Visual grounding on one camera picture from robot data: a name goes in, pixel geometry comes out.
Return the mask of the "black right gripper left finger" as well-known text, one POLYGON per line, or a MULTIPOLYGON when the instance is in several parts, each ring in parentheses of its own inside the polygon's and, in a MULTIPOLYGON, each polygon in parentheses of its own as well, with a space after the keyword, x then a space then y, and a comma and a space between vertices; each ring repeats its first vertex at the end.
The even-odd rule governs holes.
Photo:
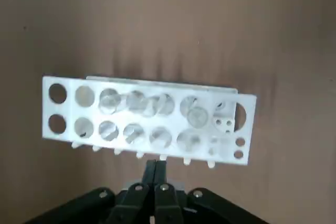
POLYGON ((140 182, 115 194, 107 187, 94 189, 26 223, 134 223, 150 194, 156 160, 146 162, 140 182))

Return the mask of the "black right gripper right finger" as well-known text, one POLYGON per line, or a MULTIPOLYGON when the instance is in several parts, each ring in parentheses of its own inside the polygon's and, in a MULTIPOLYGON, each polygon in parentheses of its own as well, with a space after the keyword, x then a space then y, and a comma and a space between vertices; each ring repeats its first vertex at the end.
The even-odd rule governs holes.
POLYGON ((156 223, 265 223, 206 188, 177 189, 167 182, 165 161, 155 162, 154 184, 156 223))

